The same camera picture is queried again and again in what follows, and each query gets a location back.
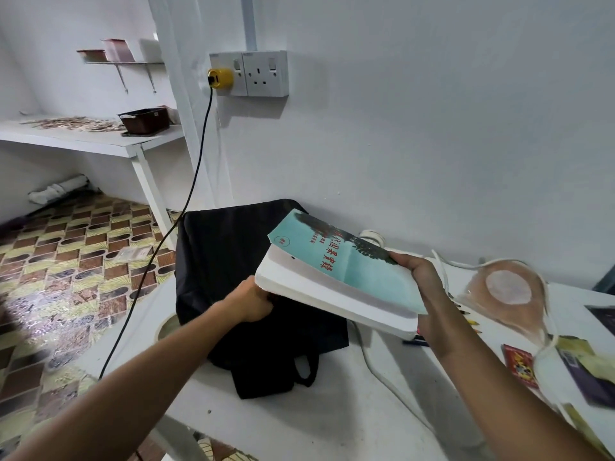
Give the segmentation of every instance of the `black backpack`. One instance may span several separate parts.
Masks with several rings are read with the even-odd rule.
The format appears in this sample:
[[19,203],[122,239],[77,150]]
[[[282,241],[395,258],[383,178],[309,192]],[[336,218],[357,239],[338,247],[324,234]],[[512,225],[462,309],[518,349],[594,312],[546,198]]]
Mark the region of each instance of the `black backpack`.
[[[305,211],[282,199],[183,216],[175,269],[182,325],[256,272],[270,246],[267,234],[294,208]],[[272,302],[268,317],[235,326],[209,354],[214,365],[231,371],[242,399],[288,392],[295,382],[309,387],[319,355],[348,346],[346,319],[281,296]],[[303,355],[310,367],[307,378],[295,368],[294,358]]]

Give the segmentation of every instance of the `red packet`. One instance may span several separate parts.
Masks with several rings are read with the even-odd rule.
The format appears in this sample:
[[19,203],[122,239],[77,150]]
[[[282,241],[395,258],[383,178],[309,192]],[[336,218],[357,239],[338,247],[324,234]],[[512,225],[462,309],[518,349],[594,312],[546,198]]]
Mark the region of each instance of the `red packet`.
[[502,345],[506,367],[521,383],[530,388],[538,389],[538,382],[534,377],[534,357],[527,351],[512,346]]

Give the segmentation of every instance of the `black power cord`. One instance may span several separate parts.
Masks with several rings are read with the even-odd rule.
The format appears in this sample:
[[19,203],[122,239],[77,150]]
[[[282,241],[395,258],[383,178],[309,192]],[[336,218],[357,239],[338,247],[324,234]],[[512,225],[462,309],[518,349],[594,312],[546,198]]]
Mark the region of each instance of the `black power cord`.
[[[162,240],[160,240],[160,242],[158,243],[158,246],[156,247],[156,249],[154,250],[154,253],[152,254],[152,256],[150,258],[150,262],[148,262],[147,266],[145,267],[145,271],[143,271],[143,276],[141,278],[141,281],[139,282],[139,287],[136,289],[135,298],[132,300],[132,304],[130,305],[130,310],[128,311],[128,315],[126,316],[126,321],[124,322],[124,325],[122,326],[122,329],[119,332],[119,336],[116,339],[116,342],[114,343],[113,348],[111,349],[111,352],[109,353],[109,356],[107,357],[107,360],[104,362],[103,369],[100,371],[100,375],[98,376],[99,380],[103,378],[104,372],[107,370],[107,366],[109,365],[109,362],[111,361],[111,357],[113,356],[113,353],[115,352],[116,348],[118,347],[119,341],[122,339],[122,335],[124,334],[124,331],[126,330],[126,326],[128,325],[128,321],[130,320],[130,318],[132,316],[132,312],[135,309],[136,300],[139,299],[139,295],[141,294],[141,288],[143,287],[143,283],[145,282],[145,275],[147,275],[147,273],[150,270],[150,265],[154,262],[154,259],[156,258],[156,255],[158,254],[158,251],[160,250],[160,248],[164,244],[164,242],[167,239],[169,233],[172,232],[175,229],[177,224],[180,222],[181,218],[186,213],[186,209],[188,208],[188,204],[190,203],[190,199],[192,198],[192,194],[194,192],[194,186],[196,185],[196,178],[197,178],[197,175],[199,174],[199,168],[201,167],[201,160],[203,159],[203,142],[205,140],[205,127],[207,126],[207,118],[209,117],[209,110],[211,109],[211,100],[212,99],[213,99],[213,89],[210,88],[209,89],[209,104],[207,105],[207,112],[205,113],[205,120],[204,120],[204,123],[203,123],[203,132],[201,133],[201,147],[199,149],[199,159],[197,161],[196,168],[194,169],[193,183],[190,186],[190,192],[188,193],[188,198],[186,199],[186,203],[184,205],[184,208],[181,209],[181,212],[180,212],[179,216],[177,217],[177,220],[175,221],[175,223],[173,223],[173,226],[171,226],[171,229],[167,232],[167,234],[165,234],[162,237]],[[138,450],[135,451],[135,454],[136,454],[136,457],[139,459],[139,461],[143,461],[143,458],[141,457],[141,453],[139,453]]]

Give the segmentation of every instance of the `teal book cover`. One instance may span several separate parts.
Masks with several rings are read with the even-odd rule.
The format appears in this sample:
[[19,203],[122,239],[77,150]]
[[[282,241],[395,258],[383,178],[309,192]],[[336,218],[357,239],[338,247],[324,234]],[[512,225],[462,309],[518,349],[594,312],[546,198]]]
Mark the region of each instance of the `teal book cover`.
[[288,254],[375,298],[427,313],[411,273],[387,250],[294,209],[269,233]]

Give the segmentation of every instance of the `wall socket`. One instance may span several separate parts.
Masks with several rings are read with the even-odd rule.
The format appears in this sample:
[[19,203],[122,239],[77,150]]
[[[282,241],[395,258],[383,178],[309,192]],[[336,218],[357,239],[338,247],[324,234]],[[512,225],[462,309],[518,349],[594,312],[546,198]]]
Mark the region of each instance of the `wall socket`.
[[212,68],[233,71],[233,87],[219,94],[248,97],[286,97],[288,59],[285,50],[276,52],[223,52],[209,55]]

